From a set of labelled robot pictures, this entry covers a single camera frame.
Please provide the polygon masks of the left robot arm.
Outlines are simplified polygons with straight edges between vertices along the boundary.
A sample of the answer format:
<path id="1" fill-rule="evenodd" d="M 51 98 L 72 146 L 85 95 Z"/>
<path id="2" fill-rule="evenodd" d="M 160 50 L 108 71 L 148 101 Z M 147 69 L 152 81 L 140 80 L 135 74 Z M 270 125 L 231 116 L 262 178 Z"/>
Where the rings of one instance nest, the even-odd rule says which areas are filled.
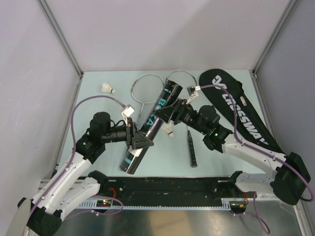
<path id="1" fill-rule="evenodd" d="M 105 151 L 107 143 L 124 142 L 132 150 L 147 148 L 154 142 L 140 133 L 131 118 L 122 125 L 112 125 L 107 112 L 94 114 L 90 126 L 76 142 L 62 170 L 31 199 L 26 226 L 39 236 L 52 236 L 65 218 L 83 201 L 93 195 L 104 196 L 109 191 L 106 176 L 87 177 L 78 187 L 71 186 Z"/>

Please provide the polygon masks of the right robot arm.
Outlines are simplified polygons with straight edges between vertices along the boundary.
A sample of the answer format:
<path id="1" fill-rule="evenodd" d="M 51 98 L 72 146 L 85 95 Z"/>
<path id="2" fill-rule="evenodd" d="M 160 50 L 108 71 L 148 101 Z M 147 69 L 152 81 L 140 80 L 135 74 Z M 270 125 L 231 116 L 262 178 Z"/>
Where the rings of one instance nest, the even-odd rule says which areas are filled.
<path id="1" fill-rule="evenodd" d="M 283 202 L 296 205 L 309 188 L 310 174 L 300 155 L 278 153 L 245 139 L 238 138 L 231 130 L 220 125 L 220 116 L 214 106 L 203 105 L 199 111 L 179 99 L 154 114 L 162 121 L 180 122 L 204 135 L 203 142 L 209 150 L 236 156 L 267 174 L 273 193 Z"/>

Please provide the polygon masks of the black shuttlecock tube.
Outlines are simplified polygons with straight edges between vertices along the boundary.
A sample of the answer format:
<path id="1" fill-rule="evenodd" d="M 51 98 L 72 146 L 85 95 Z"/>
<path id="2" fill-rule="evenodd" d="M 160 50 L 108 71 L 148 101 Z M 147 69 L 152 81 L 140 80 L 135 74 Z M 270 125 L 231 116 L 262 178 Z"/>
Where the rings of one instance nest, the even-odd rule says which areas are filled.
<path id="1" fill-rule="evenodd" d="M 150 111 L 150 114 L 140 128 L 141 134 L 143 134 L 151 141 L 155 138 L 163 124 L 163 121 L 155 115 L 155 111 L 173 104 L 179 97 L 182 89 L 183 87 L 174 81 L 168 80 L 167 82 L 165 82 L 161 94 L 157 98 L 154 106 Z M 129 148 L 120 164 L 120 170 L 127 174 L 133 175 L 148 149 L 149 147 L 144 147 L 136 150 Z"/>

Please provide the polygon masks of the white shuttlecock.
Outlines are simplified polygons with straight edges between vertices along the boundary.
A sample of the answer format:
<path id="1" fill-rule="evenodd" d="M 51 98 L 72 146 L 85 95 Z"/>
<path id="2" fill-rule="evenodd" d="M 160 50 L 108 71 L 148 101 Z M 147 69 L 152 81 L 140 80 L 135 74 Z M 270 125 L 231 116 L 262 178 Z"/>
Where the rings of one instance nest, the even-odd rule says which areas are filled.
<path id="1" fill-rule="evenodd" d="M 174 132 L 173 132 L 173 128 L 171 124 L 165 124 L 163 126 L 163 130 L 167 133 L 167 135 L 169 137 L 173 137 L 174 136 Z"/>
<path id="2" fill-rule="evenodd" d="M 110 93 L 110 94 L 114 94 L 116 92 L 115 89 L 112 88 L 108 83 L 103 83 L 100 91 L 102 93 Z"/>

